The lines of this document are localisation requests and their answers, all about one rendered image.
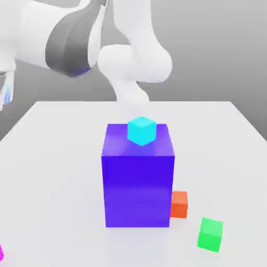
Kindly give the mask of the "large purple box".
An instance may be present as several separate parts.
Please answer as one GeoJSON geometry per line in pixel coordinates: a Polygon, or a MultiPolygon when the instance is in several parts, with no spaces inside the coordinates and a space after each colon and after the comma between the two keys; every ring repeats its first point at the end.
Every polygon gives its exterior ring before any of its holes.
{"type": "Polygon", "coordinates": [[[106,227],[169,227],[175,153],[166,124],[140,146],[126,124],[109,124],[102,150],[106,227]]]}

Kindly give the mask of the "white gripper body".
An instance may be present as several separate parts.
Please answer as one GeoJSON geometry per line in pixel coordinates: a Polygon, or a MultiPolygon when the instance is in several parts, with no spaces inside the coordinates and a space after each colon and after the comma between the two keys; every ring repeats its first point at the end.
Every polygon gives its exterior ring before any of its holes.
{"type": "Polygon", "coordinates": [[[0,72],[0,112],[14,97],[14,72],[0,72]]]}

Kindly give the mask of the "small green cube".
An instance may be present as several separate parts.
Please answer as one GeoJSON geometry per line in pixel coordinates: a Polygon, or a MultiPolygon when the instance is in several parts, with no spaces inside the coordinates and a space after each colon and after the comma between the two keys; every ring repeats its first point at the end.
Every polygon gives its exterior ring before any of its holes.
{"type": "Polygon", "coordinates": [[[197,246],[219,252],[222,241],[223,222],[203,217],[200,224],[197,246]]]}

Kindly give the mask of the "small cyan cube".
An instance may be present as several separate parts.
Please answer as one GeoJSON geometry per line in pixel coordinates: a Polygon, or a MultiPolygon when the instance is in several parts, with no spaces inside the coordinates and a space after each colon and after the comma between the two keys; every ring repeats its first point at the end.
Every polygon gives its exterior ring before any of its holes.
{"type": "Polygon", "coordinates": [[[144,116],[130,120],[127,125],[128,140],[144,146],[156,139],[156,122],[144,116]]]}

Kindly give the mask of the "small orange cube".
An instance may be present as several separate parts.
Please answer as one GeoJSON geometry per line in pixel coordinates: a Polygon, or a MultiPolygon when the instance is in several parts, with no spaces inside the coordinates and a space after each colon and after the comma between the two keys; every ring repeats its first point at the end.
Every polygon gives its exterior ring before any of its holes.
{"type": "Polygon", "coordinates": [[[185,219],[188,210],[188,197],[185,191],[173,191],[170,217],[185,219]]]}

